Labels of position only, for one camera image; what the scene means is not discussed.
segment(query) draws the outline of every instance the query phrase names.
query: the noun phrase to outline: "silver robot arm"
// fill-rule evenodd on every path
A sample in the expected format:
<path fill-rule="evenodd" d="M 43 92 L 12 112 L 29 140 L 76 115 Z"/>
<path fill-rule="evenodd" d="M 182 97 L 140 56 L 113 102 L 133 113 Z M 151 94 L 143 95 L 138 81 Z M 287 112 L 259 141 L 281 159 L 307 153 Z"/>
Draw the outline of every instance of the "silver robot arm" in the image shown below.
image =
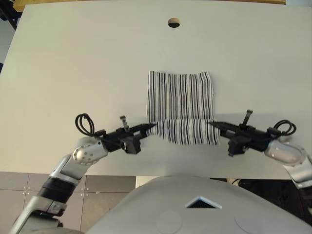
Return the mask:
<path fill-rule="evenodd" d="M 82 120 L 89 123 L 87 131 Z M 140 140 L 154 124 L 140 124 L 132 128 L 127 125 L 124 116 L 120 117 L 123 128 L 106 133 L 105 130 L 94 131 L 94 124 L 87 114 L 78 115 L 76 126 L 87 137 L 81 138 L 76 148 L 62 158 L 49 175 L 41 190 L 31 198 L 22 213 L 13 224 L 9 234 L 80 234 L 82 232 L 62 228 L 56 217 L 62 216 L 66 202 L 73 194 L 87 170 L 109 152 L 123 149 L 128 154 L 140 152 Z"/>
<path fill-rule="evenodd" d="M 67 200 L 83 175 L 107 154 L 108 150 L 100 139 L 96 137 L 80 139 L 73 152 L 63 157 L 52 171 L 38 195 L 31 198 L 9 234 L 61 227 L 54 216 L 62 216 Z"/>
<path fill-rule="evenodd" d="M 281 120 L 273 128 L 265 132 L 247 125 L 253 112 L 248 110 L 242 124 L 234 125 L 227 122 L 211 122 L 220 129 L 220 135 L 229 139 L 229 155 L 245 153 L 249 148 L 264 154 L 281 163 L 287 170 L 297 189 L 312 186 L 312 158 L 303 147 L 288 142 L 281 142 L 282 136 L 290 136 L 296 131 L 296 126 L 288 120 Z M 287 131 L 279 127 L 288 125 Z"/>
<path fill-rule="evenodd" d="M 284 166 L 297 189 L 312 186 L 312 158 L 304 148 L 276 139 L 264 154 Z"/>

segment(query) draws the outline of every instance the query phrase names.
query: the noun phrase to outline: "black and white striped fabric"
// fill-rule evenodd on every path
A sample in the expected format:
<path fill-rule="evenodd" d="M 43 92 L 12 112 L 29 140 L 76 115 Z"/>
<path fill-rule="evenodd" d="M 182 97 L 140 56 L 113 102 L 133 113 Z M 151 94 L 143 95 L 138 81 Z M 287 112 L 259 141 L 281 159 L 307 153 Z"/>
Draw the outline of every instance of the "black and white striped fabric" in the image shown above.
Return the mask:
<path fill-rule="evenodd" d="M 150 71 L 147 121 L 156 123 L 148 134 L 183 145 L 219 144 L 214 117 L 214 91 L 208 72 L 167 74 Z"/>

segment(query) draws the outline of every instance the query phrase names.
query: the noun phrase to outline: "black cable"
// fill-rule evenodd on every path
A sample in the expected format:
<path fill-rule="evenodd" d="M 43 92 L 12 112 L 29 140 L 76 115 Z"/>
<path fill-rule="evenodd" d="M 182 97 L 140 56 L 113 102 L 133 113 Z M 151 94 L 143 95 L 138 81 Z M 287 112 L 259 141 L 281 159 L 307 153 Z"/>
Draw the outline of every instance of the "black cable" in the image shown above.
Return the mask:
<path fill-rule="evenodd" d="M 83 123 L 82 123 L 83 119 L 87 120 L 87 122 L 89 124 L 89 128 L 90 128 L 89 131 L 87 129 L 85 129 L 85 127 L 83 126 Z M 92 119 L 88 116 L 88 114 L 84 113 L 84 114 L 77 115 L 77 117 L 75 119 L 75 125 L 76 125 L 77 129 L 82 134 L 84 134 L 86 136 L 90 136 L 90 137 L 93 137 L 95 135 L 94 123 L 93 123 Z"/>
<path fill-rule="evenodd" d="M 90 128 L 89 131 L 83 126 L 83 123 L 82 123 L 83 119 L 87 120 L 87 122 L 89 124 L 89 128 Z M 90 118 L 90 116 L 88 114 L 86 114 L 86 113 L 77 115 L 77 117 L 75 119 L 75 125 L 76 125 L 77 129 L 82 134 L 84 134 L 86 136 L 89 136 L 89 137 L 99 137 L 99 136 L 102 136 L 105 133 L 105 130 L 101 130 L 101 131 L 95 132 L 94 123 L 93 123 L 92 119 Z M 116 146 L 118 146 L 120 148 L 123 147 L 123 145 L 121 143 L 119 143 L 119 142 L 114 142 L 114 141 L 111 141 L 111 140 L 106 139 L 104 137 L 99 137 L 99 139 L 101 139 L 104 142 L 116 145 Z"/>
<path fill-rule="evenodd" d="M 283 119 L 283 120 L 277 122 L 274 125 L 274 128 L 278 129 L 280 126 L 282 126 L 284 124 L 288 124 L 289 128 L 286 131 L 281 132 L 279 137 L 280 136 L 290 136 L 290 135 L 292 135 L 292 134 L 294 134 L 296 132 L 296 130 L 297 130 L 296 125 L 294 125 L 292 122 L 290 122 L 289 120 L 286 120 L 286 119 Z"/>

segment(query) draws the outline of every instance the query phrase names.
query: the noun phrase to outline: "white table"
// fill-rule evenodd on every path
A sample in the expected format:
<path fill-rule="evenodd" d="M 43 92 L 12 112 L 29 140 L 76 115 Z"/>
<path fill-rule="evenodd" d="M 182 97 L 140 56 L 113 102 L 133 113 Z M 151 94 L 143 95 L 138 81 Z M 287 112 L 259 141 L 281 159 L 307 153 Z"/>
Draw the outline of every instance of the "white table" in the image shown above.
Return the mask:
<path fill-rule="evenodd" d="M 178 28 L 167 20 L 180 19 Z M 297 125 L 293 142 L 312 152 L 312 8 L 213 1 L 86 1 L 29 5 L 0 77 L 0 171 L 49 173 L 96 129 L 146 122 L 149 70 L 210 72 L 219 120 L 265 130 Z M 109 154 L 92 175 L 288 178 L 263 154 L 176 146 L 154 136 L 142 152 Z"/>

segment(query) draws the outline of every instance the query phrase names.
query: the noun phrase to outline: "hole in table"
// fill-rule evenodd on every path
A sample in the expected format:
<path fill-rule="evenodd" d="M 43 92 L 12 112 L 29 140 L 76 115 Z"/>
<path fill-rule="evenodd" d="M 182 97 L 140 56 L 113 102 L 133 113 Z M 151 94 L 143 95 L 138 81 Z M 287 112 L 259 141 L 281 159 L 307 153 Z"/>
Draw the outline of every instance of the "hole in table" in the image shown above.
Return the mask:
<path fill-rule="evenodd" d="M 178 28 L 180 26 L 180 20 L 178 18 L 171 18 L 168 20 L 168 25 L 171 28 Z"/>

